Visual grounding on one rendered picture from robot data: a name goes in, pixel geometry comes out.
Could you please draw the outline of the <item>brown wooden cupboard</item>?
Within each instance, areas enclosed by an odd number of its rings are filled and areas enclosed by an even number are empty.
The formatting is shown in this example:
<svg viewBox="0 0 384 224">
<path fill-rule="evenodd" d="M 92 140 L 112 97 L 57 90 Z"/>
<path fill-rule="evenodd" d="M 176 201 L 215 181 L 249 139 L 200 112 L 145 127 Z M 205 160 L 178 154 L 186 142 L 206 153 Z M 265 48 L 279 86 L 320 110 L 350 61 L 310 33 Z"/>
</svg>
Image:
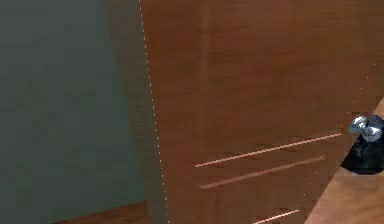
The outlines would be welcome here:
<svg viewBox="0 0 384 224">
<path fill-rule="evenodd" d="M 305 224 L 384 97 L 384 0 L 105 0 L 151 224 Z"/>
</svg>

